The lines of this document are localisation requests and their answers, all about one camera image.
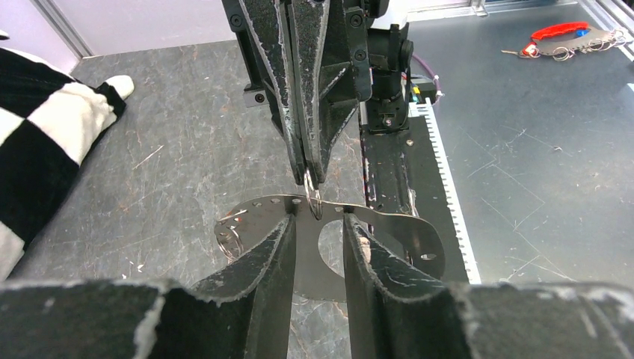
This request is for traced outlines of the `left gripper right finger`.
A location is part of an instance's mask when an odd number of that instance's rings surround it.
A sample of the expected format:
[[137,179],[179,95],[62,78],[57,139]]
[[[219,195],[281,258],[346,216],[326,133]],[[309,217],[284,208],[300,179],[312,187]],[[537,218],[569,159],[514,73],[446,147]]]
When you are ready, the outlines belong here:
[[631,358],[633,291],[611,283],[442,283],[343,218],[353,358]]

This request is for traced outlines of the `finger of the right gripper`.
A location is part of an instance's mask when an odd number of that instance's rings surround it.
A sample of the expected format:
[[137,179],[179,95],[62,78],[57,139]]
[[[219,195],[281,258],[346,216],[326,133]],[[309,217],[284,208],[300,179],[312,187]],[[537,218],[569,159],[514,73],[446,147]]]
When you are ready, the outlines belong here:
[[301,146],[319,185],[340,132],[372,95],[368,6],[366,1],[292,1],[289,16]]
[[282,1],[240,1],[239,5],[254,48],[262,60],[265,77],[271,84],[293,177],[298,185],[303,185],[306,165],[286,6]]

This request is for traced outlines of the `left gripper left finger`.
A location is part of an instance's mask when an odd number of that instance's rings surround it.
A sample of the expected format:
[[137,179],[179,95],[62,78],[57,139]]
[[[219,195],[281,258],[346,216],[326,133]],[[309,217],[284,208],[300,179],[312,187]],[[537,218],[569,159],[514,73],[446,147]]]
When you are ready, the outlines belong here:
[[10,280],[3,358],[285,358],[296,220],[188,289],[174,280]]

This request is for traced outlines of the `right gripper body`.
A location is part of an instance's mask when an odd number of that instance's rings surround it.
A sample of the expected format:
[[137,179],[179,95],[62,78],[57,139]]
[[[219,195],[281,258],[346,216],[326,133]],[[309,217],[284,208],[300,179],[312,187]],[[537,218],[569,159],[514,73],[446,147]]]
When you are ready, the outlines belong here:
[[407,36],[404,1],[223,1],[250,80],[247,106],[313,96],[365,101],[388,68],[387,41]]

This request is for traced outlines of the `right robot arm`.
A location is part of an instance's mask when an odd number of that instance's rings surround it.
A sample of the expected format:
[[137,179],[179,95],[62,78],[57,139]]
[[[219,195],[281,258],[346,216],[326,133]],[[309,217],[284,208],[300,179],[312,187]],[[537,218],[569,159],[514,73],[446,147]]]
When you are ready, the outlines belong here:
[[298,185],[318,188],[360,105],[372,131],[406,126],[413,42],[404,1],[225,1],[250,79]]

